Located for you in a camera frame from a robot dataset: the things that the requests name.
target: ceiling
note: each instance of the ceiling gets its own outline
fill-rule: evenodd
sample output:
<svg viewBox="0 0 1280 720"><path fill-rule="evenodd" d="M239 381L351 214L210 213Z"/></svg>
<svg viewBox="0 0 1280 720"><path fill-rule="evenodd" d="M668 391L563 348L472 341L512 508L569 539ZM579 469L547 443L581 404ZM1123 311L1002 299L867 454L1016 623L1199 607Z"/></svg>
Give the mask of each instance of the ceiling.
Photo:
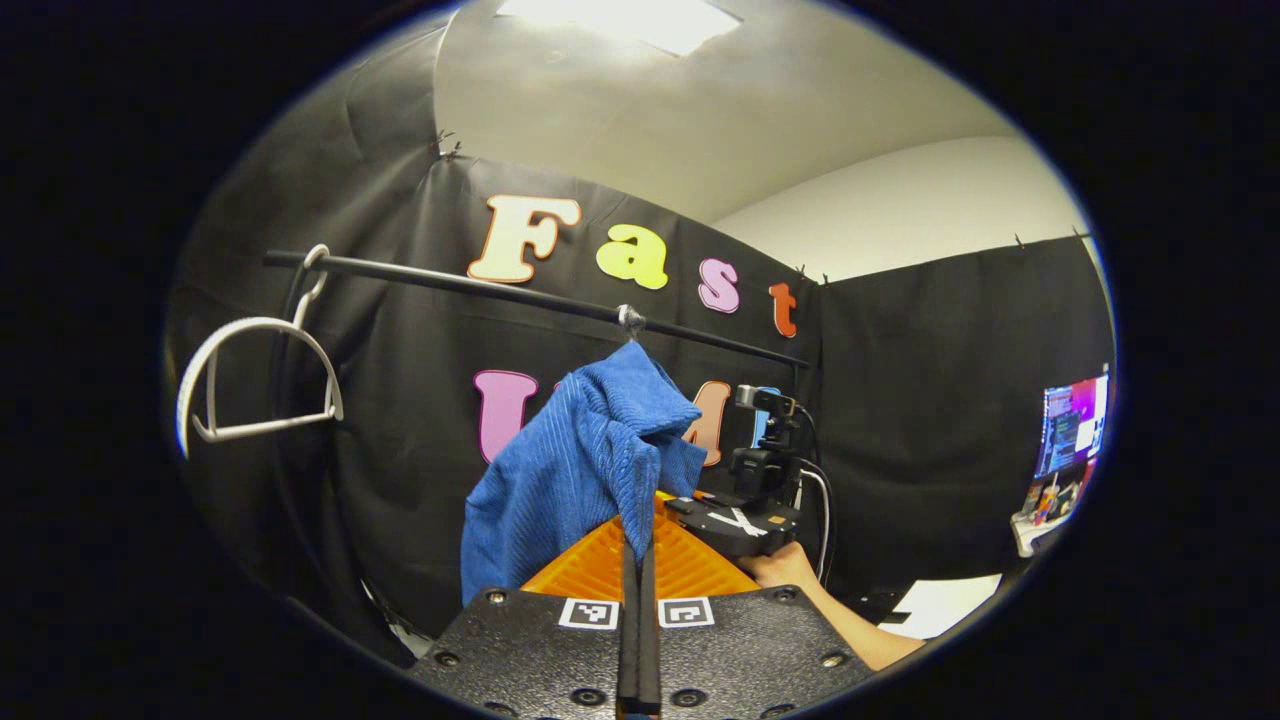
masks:
<svg viewBox="0 0 1280 720"><path fill-rule="evenodd" d="M824 5L716 0L736 29L678 58L462 6L435 68L461 152L605 184L712 224L916 145L1020 133L928 60Z"/></svg>

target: computer monitor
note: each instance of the computer monitor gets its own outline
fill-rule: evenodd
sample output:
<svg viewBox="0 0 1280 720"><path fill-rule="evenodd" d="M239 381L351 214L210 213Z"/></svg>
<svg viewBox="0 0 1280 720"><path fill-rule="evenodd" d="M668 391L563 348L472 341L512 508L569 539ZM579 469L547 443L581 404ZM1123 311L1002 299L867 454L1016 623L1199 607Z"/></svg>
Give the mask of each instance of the computer monitor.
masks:
<svg viewBox="0 0 1280 720"><path fill-rule="evenodd" d="M1036 478L1082 465L1102 448L1107 375L1044 389Z"/></svg>

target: pink letter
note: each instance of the pink letter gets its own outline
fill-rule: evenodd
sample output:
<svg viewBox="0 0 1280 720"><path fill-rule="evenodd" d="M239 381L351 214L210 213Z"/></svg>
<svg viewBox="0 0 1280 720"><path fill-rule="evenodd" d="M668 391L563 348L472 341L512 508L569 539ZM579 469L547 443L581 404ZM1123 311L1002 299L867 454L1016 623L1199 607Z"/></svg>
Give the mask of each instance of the pink letter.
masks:
<svg viewBox="0 0 1280 720"><path fill-rule="evenodd" d="M733 265L708 258L698 266L698 274L703 277L703 284L698 286L698 297L703 300L703 305L721 313L737 310L737 288L733 287L737 283L737 270Z"/></svg>
<svg viewBox="0 0 1280 720"><path fill-rule="evenodd" d="M480 455L493 462L525 424L525 401L538 380L507 370L484 370L472 380L480 391Z"/></svg>

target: human hand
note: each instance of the human hand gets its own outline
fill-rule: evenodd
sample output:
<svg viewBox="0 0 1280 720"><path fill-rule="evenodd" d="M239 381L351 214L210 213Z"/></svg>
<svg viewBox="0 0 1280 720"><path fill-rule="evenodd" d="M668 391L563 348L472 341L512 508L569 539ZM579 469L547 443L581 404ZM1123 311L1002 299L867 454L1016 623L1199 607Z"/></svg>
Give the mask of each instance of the human hand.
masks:
<svg viewBox="0 0 1280 720"><path fill-rule="evenodd" d="M782 546L773 555L739 557L737 565L750 573L762 588L796 585L808 596L822 591L804 547L795 541Z"/></svg>

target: towel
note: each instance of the towel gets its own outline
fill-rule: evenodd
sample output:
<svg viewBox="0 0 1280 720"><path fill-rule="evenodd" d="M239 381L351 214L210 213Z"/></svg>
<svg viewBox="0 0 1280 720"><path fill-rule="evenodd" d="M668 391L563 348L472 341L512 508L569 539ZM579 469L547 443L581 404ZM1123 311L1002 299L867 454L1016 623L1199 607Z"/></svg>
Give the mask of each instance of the towel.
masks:
<svg viewBox="0 0 1280 720"><path fill-rule="evenodd" d="M682 436L700 416L634 341L566 375L467 496L462 603L522 585L614 515L643 559L654 492L698 486L707 451Z"/></svg>

